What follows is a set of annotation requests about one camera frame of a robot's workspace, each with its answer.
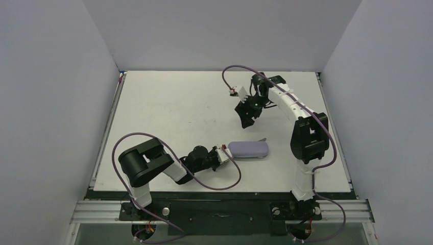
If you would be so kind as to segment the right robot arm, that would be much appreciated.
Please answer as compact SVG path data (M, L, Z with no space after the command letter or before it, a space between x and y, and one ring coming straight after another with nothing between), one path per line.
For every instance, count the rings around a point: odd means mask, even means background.
M235 111L240 117L242 128L254 125L267 103L277 105L293 123L290 149L297 159L297 170L292 194L297 201L313 199L313 168L319 165L330 145L327 115L316 113L300 102L280 75L268 80L254 75L251 82L256 91L253 96L243 86L235 86L230 90L231 96L239 98Z

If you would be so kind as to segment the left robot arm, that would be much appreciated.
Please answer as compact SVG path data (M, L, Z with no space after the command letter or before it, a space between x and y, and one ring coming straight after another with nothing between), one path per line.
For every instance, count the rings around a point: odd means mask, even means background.
M224 146L214 146L208 150L196 146L180 161L173 159L164 149L158 138L150 139L122 152L118 161L123 173L128 178L132 199L136 208L146 207L152 203L149 182L160 173L171 178L176 184L183 185L201 171L218 167L229 161L231 152Z

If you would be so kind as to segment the lavender umbrella case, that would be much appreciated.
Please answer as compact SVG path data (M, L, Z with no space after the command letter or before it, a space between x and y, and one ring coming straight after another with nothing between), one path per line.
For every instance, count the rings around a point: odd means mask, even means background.
M228 149L237 159L261 159L270 151L266 138L257 141L232 141L228 144Z

